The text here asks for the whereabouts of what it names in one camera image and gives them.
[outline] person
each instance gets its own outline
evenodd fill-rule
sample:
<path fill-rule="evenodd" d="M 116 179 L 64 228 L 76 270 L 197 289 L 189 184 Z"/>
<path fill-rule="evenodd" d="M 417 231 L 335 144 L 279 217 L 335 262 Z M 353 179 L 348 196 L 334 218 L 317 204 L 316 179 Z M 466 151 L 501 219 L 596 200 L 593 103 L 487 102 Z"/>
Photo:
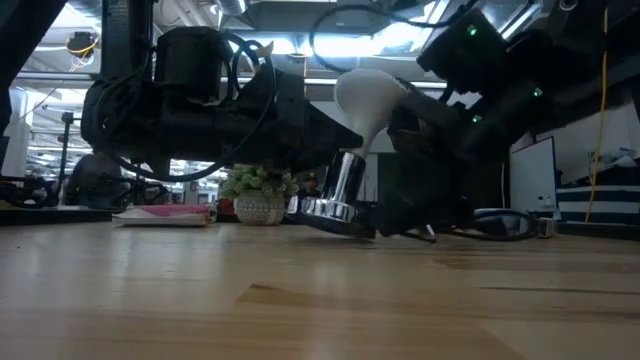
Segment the person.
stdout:
<path fill-rule="evenodd" d="M 301 201 L 307 196 L 320 197 L 320 191 L 318 190 L 318 178 L 315 173 L 309 173 L 304 178 L 304 186 L 298 190 L 298 201 Z"/>
<path fill-rule="evenodd" d="M 83 156 L 74 167 L 66 193 L 77 193 L 81 206 L 105 210 L 113 206 L 122 187 L 120 182 L 108 179 L 121 177 L 120 166 L 107 154 L 94 149 L 93 154 Z"/>

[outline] black cable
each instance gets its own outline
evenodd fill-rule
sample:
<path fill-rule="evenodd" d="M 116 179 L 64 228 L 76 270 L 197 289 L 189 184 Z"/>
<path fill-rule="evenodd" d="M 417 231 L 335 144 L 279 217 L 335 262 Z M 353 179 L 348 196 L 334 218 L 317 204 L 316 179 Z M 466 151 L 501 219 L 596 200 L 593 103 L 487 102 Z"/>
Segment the black cable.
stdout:
<path fill-rule="evenodd" d="M 233 34 L 229 34 L 229 33 L 221 33 L 221 34 L 223 34 L 224 37 L 227 38 L 229 41 L 233 41 L 233 42 L 238 41 L 238 43 L 237 43 L 238 46 L 241 46 L 241 47 L 244 46 L 245 48 L 248 48 L 244 44 L 244 40 L 240 39 L 238 36 L 233 35 Z M 247 54 L 249 55 L 250 58 L 253 57 L 253 59 L 257 59 L 257 56 L 255 55 L 255 53 L 253 53 L 253 56 L 251 55 L 252 52 L 253 51 L 251 49 L 249 49 Z M 205 176 L 213 174 L 214 172 L 216 172 L 220 168 L 222 168 L 225 164 L 227 164 L 235 156 L 235 154 L 238 152 L 238 150 L 240 148 L 242 148 L 242 146 L 260 129 L 260 127 L 264 123 L 264 121 L 266 119 L 266 115 L 267 115 L 269 109 L 271 108 L 271 105 L 273 104 L 273 101 L 275 100 L 275 85 L 274 84 L 275 84 L 276 78 L 275 78 L 275 72 L 273 70 L 273 67 L 270 69 L 271 70 L 270 71 L 270 75 L 271 75 L 271 81 L 272 81 L 271 85 L 272 86 L 270 86 L 269 100 L 265 104 L 265 107 L 262 110 L 262 113 L 260 114 L 260 117 L 258 118 L 258 121 L 257 121 L 256 125 L 254 125 L 254 127 L 251 129 L 251 131 L 249 131 L 249 133 L 242 140 L 240 140 L 240 143 L 238 143 L 238 145 L 228 155 L 224 156 L 222 159 L 217 161 L 215 164 L 212 164 L 208 168 L 206 168 L 204 170 L 201 170 L 201 171 L 197 171 L 195 173 L 191 173 L 191 174 L 187 174 L 187 175 L 179 175 L 179 176 L 175 176 L 175 175 L 160 175 L 160 174 L 156 174 L 155 172 L 152 172 L 152 171 L 139 169 L 135 165 L 133 165 L 130 162 L 128 162 L 128 161 L 124 160 L 123 158 L 121 158 L 120 155 L 118 155 L 115 151 L 113 151 L 110 148 L 110 146 L 107 144 L 107 141 L 105 140 L 105 138 L 103 137 L 103 118 L 101 116 L 101 113 L 102 113 L 101 110 L 102 110 L 102 106 L 104 105 L 105 99 L 108 99 L 109 97 L 111 97 L 112 93 L 115 90 L 117 90 L 120 86 L 124 85 L 125 83 L 127 83 L 131 79 L 133 79 L 133 78 L 137 77 L 138 75 L 140 75 L 144 71 L 144 69 L 146 68 L 150 57 L 151 57 L 151 53 L 149 53 L 146 56 L 145 61 L 141 64 L 141 66 L 136 71 L 132 72 L 131 75 L 116 81 L 113 85 L 109 86 L 104 91 L 104 93 L 102 93 L 102 95 L 100 96 L 100 98 L 96 102 L 96 105 L 95 105 L 94 110 L 93 110 L 93 132 L 94 132 L 94 135 L 95 135 L 94 136 L 94 141 L 98 144 L 98 146 L 100 147 L 100 150 L 104 151 L 104 153 L 107 156 L 109 156 L 116 164 L 118 164 L 119 166 L 125 168 L 126 170 L 129 170 L 129 171 L 133 172 L 134 174 L 138 174 L 140 176 L 144 176 L 144 177 L 149 178 L 149 179 L 154 179 L 154 180 L 158 180 L 158 181 L 165 181 L 165 182 L 189 182 L 189 181 L 195 181 L 195 180 L 201 179 L 201 178 L 203 178 Z"/>
<path fill-rule="evenodd" d="M 416 21 L 411 21 L 405 17 L 402 16 L 397 16 L 394 15 L 392 13 L 388 13 L 380 8 L 377 7 L 373 7 L 370 5 L 343 5 L 343 6 L 337 6 L 327 12 L 325 12 L 324 14 L 322 14 L 322 16 L 320 16 L 316 22 L 313 24 L 313 27 L 311 27 L 311 32 L 309 33 L 309 45 L 311 46 L 311 50 L 313 52 L 313 57 L 316 59 L 316 61 L 318 61 L 318 63 L 320 63 L 320 65 L 324 66 L 325 68 L 331 70 L 331 71 L 335 71 L 339 74 L 343 74 L 346 73 L 348 71 L 350 71 L 349 69 L 345 69 L 345 68 L 341 68 L 339 66 L 333 65 L 331 63 L 329 63 L 327 60 L 325 60 L 322 56 L 318 55 L 318 53 L 316 52 L 315 49 L 315 37 L 316 37 L 316 33 L 318 32 L 318 29 L 320 28 L 320 25 L 330 16 L 333 16 L 337 13 L 340 12 L 345 12 L 345 11 L 364 11 L 364 12 L 368 12 L 368 13 L 372 13 L 372 14 L 376 14 L 376 15 L 382 15 L 385 16 L 389 19 L 398 21 L 398 22 L 402 22 L 405 24 L 409 24 L 412 26 L 416 26 L 416 27 L 420 27 L 420 28 L 432 28 L 432 29 L 439 29 L 439 28 L 444 28 L 444 27 L 448 27 L 449 25 L 453 24 L 456 20 L 458 20 L 462 15 L 464 15 L 465 12 L 467 12 L 469 9 L 471 9 L 476 3 L 478 2 L 478 0 L 469 0 L 466 4 L 464 5 L 460 5 L 458 7 L 458 10 L 451 15 L 447 20 L 445 21 L 441 21 L 438 23 L 434 23 L 434 24 L 430 24 L 430 23 L 422 23 L 422 22 L 416 22 Z"/>
<path fill-rule="evenodd" d="M 251 60 L 251 63 L 253 64 L 253 66 L 254 67 L 259 67 L 260 66 L 260 60 L 257 57 L 255 59 L 253 59 L 251 57 L 251 55 L 255 56 L 255 52 L 253 52 L 253 50 L 251 50 L 251 46 L 255 46 L 258 49 L 264 48 L 264 46 L 260 42 L 258 42 L 256 40 L 246 40 L 245 44 L 247 46 L 242 46 L 242 47 L 239 46 L 238 50 L 235 52 L 235 54 L 233 54 L 233 60 L 231 60 L 231 74 L 228 75 L 229 82 L 230 83 L 233 82 L 233 86 L 236 88 L 236 90 L 238 92 L 240 92 L 240 83 L 238 82 L 238 63 L 240 62 L 240 56 L 242 55 L 242 53 L 247 54 L 249 56 L 249 60 Z M 268 67 L 270 67 L 270 68 L 273 67 L 273 63 L 271 61 L 271 57 L 270 56 L 266 56 L 265 57 L 265 63 L 266 63 L 266 65 Z"/>
<path fill-rule="evenodd" d="M 22 182 L 23 188 L 11 187 L 5 183 L 0 183 L 0 200 L 6 201 L 9 205 L 21 208 L 21 209 L 42 209 L 49 199 L 54 198 L 53 190 L 51 186 L 47 184 L 46 181 L 40 179 L 27 179 L 20 177 L 11 177 L 11 176 L 0 176 L 1 180 L 4 182 Z M 41 199 L 40 201 L 35 201 L 33 198 L 24 197 L 27 191 L 24 187 L 27 184 L 37 185 L 38 187 L 30 189 L 31 193 L 29 195 L 33 195 L 33 191 L 38 190 L 40 188 L 44 189 L 47 195 Z M 27 200 L 34 200 L 33 204 L 25 204 Z"/>
<path fill-rule="evenodd" d="M 231 73 L 231 64 L 229 64 L 229 61 L 224 61 L 224 67 L 225 71 L 227 72 L 227 93 L 225 94 L 224 99 L 222 99 L 221 104 L 233 100 L 233 96 L 235 93 L 233 89 L 233 83 L 231 82 L 231 77 L 229 76 L 229 74 Z"/>

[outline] desk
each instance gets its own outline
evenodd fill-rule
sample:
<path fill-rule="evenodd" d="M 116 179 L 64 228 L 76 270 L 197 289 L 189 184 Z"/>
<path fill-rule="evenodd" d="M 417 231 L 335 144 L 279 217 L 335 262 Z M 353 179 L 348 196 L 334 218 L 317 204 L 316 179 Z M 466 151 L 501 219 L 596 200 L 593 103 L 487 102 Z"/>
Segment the desk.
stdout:
<path fill-rule="evenodd" d="M 0 359 L 632 359 L 640 243 L 0 228 Z"/>

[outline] potted plant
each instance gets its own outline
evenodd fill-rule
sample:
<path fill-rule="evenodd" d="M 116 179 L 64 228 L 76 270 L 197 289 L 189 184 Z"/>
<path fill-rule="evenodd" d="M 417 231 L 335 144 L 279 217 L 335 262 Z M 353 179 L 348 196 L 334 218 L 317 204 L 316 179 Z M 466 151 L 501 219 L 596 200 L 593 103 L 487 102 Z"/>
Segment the potted plant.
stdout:
<path fill-rule="evenodd" d="M 275 174 L 262 166 L 236 165 L 222 185 L 221 197 L 235 200 L 238 219 L 247 225 L 279 225 L 285 200 L 298 191 L 291 174 Z"/>

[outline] yellow cable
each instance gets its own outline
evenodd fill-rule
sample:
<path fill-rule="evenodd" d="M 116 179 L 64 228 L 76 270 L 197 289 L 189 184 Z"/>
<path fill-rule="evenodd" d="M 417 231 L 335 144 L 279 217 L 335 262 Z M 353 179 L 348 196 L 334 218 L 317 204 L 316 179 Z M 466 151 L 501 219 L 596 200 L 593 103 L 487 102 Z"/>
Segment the yellow cable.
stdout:
<path fill-rule="evenodd" d="M 608 33 L 608 9 L 604 10 L 604 34 Z M 589 207 L 584 222 L 588 223 L 591 217 L 593 200 L 596 197 L 596 183 L 598 179 L 598 163 L 600 162 L 600 148 L 602 147 L 602 133 L 604 132 L 605 107 L 607 103 L 607 51 L 602 54 L 602 101 L 600 103 L 600 130 L 598 132 L 598 146 L 596 147 L 595 162 L 593 164 L 593 180 L 591 181 L 591 196 L 589 197 Z"/>
<path fill-rule="evenodd" d="M 80 58 L 80 60 L 78 60 L 78 62 L 77 62 L 76 64 L 74 64 L 74 65 L 71 67 L 71 69 L 69 69 L 69 72 L 74 72 L 74 71 L 78 70 L 78 68 L 80 67 L 80 64 L 82 64 L 82 60 L 84 60 L 84 59 L 87 57 L 87 55 L 88 55 L 88 54 L 89 54 L 89 52 L 88 52 L 88 51 L 87 51 L 86 53 L 84 53 L 84 54 L 82 55 L 82 57 Z"/>
<path fill-rule="evenodd" d="M 82 50 L 71 50 L 69 49 L 69 41 L 67 41 L 67 50 L 72 54 L 82 54 L 84 52 L 88 52 L 89 50 L 93 49 L 94 47 L 96 47 L 97 44 L 98 44 L 98 40 L 94 41 L 93 44 L 87 46 Z"/>

